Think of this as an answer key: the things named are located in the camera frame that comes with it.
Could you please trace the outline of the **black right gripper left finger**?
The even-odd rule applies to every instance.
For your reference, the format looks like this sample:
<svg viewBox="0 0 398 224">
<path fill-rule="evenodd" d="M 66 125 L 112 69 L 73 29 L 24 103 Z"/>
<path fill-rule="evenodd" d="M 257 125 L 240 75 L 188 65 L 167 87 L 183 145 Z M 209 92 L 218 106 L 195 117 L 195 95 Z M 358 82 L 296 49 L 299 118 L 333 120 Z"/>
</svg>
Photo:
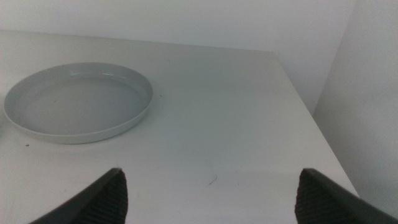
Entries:
<svg viewBox="0 0 398 224">
<path fill-rule="evenodd" d="M 87 188 L 34 223 L 122 224 L 128 211 L 126 176 L 112 168 Z"/>
</svg>

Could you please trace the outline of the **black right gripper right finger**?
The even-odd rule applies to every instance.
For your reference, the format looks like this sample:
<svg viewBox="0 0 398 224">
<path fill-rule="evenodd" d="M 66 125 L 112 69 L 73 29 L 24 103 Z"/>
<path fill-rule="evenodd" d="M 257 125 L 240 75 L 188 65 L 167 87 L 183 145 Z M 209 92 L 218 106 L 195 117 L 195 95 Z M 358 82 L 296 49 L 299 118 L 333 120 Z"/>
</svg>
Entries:
<svg viewBox="0 0 398 224">
<path fill-rule="evenodd" d="M 310 168 L 300 173 L 295 216 L 298 223 L 397 224 L 396 218 Z"/>
</svg>

